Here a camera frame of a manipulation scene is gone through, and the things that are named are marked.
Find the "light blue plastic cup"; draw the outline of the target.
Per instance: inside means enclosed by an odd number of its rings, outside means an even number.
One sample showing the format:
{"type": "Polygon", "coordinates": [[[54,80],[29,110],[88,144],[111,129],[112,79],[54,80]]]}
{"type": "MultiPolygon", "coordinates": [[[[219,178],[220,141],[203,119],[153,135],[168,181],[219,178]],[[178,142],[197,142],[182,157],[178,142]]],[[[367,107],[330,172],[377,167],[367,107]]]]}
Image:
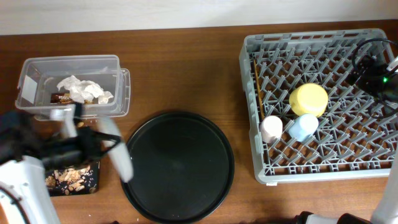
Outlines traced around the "light blue plastic cup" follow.
{"type": "Polygon", "coordinates": [[[289,129],[291,138],[295,138],[298,142],[306,140],[318,128],[319,121],[313,114],[303,114],[299,116],[289,129]]]}

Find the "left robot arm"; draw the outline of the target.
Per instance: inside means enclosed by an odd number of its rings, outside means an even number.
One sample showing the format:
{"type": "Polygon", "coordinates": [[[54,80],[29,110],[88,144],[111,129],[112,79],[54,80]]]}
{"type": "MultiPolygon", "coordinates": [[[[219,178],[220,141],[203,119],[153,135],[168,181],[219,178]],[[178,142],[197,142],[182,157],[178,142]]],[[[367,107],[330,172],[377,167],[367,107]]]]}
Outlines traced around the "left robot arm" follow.
{"type": "Polygon", "coordinates": [[[9,223],[59,223],[45,184],[48,170],[76,169],[109,156],[124,182],[134,175],[127,147],[116,123],[98,118],[98,129],[78,127],[83,105],[53,110],[50,119],[62,122],[60,137],[42,139],[32,115],[12,110],[1,115],[1,206],[9,223]]]}

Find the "grey plate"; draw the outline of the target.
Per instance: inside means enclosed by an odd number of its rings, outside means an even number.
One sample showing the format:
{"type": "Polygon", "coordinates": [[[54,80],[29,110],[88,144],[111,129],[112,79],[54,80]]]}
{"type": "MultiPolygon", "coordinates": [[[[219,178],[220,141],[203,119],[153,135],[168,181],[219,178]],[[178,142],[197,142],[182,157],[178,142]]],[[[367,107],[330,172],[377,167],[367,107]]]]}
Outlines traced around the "grey plate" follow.
{"type": "Polygon", "coordinates": [[[129,182],[134,176],[133,164],[117,124],[109,117],[102,117],[98,118],[97,127],[101,133],[111,134],[121,138],[121,142],[112,148],[107,155],[111,159],[120,179],[124,183],[129,182]]]}

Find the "wooden chopstick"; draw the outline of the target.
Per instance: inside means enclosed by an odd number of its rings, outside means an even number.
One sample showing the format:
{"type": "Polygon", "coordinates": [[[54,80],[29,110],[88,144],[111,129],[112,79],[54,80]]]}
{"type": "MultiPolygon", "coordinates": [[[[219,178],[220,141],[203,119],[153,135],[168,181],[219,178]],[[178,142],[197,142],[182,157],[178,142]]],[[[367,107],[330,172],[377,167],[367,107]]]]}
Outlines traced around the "wooden chopstick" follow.
{"type": "Polygon", "coordinates": [[[258,102],[259,102],[259,110],[260,110],[260,115],[261,115],[261,121],[265,119],[264,116],[264,109],[262,106],[262,98],[261,98],[261,89],[260,89],[260,85],[259,85],[259,76],[258,76],[258,72],[257,72],[257,64],[256,64],[256,60],[253,59],[253,66],[254,66],[254,75],[255,75],[255,79],[256,79],[256,89],[257,89],[257,97],[258,97],[258,102]]]}

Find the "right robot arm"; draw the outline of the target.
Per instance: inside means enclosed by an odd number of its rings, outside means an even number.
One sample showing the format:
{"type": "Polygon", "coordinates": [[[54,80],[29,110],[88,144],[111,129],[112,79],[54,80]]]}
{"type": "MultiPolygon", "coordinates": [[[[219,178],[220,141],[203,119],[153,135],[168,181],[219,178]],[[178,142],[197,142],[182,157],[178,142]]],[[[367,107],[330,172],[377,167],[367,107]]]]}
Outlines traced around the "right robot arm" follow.
{"type": "MultiPolygon", "coordinates": [[[[358,63],[353,62],[353,66],[354,70],[348,76],[350,84],[372,96],[375,105],[391,99],[387,95],[388,85],[397,74],[391,64],[379,64],[374,57],[366,56],[358,63]]],[[[302,223],[397,223],[397,159],[394,159],[382,198],[369,220],[348,213],[339,218],[307,214],[302,223]]]]}

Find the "yellow plastic bowl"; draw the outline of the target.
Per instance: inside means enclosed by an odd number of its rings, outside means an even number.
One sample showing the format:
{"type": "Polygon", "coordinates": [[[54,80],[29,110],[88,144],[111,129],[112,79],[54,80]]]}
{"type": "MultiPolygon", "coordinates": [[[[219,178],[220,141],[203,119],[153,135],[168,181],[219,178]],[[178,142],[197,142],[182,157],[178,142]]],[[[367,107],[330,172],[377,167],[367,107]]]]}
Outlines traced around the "yellow plastic bowl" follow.
{"type": "Polygon", "coordinates": [[[289,105],[298,116],[312,114],[315,117],[320,117],[325,112],[327,104],[326,90],[316,83],[303,84],[289,96],[289,105]]]}

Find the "gold brown snack wrapper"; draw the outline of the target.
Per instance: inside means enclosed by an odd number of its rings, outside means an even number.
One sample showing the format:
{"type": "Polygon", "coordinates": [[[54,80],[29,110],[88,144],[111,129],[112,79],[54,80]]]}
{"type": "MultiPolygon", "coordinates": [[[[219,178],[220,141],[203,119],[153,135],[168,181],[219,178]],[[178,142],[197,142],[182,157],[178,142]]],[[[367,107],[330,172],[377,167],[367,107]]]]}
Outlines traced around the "gold brown snack wrapper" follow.
{"type": "Polygon", "coordinates": [[[92,97],[85,98],[78,93],[52,93],[50,97],[51,104],[71,104],[71,103],[82,103],[91,105],[94,103],[92,97]]]}

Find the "pink plastic cup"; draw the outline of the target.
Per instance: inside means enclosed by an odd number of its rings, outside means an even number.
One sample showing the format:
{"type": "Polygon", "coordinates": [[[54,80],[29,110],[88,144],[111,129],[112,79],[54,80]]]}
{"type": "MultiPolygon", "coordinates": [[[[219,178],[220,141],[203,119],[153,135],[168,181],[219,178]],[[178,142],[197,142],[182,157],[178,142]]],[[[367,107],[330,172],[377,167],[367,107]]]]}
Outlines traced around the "pink plastic cup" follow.
{"type": "Polygon", "coordinates": [[[277,116],[267,116],[263,119],[259,129],[262,140],[265,143],[272,143],[276,139],[279,139],[282,135],[282,120],[277,116]]]}

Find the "white napkin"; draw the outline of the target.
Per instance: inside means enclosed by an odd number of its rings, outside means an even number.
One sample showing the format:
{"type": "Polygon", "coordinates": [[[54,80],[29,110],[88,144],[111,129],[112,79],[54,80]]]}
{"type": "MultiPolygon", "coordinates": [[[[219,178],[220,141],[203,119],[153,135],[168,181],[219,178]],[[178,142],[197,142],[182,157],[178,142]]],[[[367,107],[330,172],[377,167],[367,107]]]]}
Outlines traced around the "white napkin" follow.
{"type": "Polygon", "coordinates": [[[57,84],[58,90],[62,88],[69,91],[70,98],[77,103],[98,100],[98,104],[107,104],[113,98],[110,91],[105,91],[97,83],[89,80],[79,80],[74,75],[63,79],[57,84]]]}

